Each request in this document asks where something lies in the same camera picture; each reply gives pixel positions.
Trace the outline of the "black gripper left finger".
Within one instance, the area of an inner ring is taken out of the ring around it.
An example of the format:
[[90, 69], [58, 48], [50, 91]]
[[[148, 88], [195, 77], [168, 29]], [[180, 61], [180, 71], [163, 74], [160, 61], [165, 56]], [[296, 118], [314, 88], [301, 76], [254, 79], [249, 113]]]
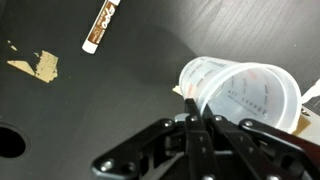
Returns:
[[209, 133], [193, 99], [185, 100], [186, 153], [191, 180], [217, 180], [219, 171]]

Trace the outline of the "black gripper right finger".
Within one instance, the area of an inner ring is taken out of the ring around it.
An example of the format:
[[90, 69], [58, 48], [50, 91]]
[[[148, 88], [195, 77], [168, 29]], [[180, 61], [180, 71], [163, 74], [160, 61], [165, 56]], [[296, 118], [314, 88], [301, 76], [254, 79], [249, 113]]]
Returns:
[[225, 117], [214, 115], [209, 106], [205, 107], [204, 116], [216, 133], [230, 144], [239, 170], [247, 180], [284, 180], [287, 174], [272, 164], [243, 126], [236, 126]]

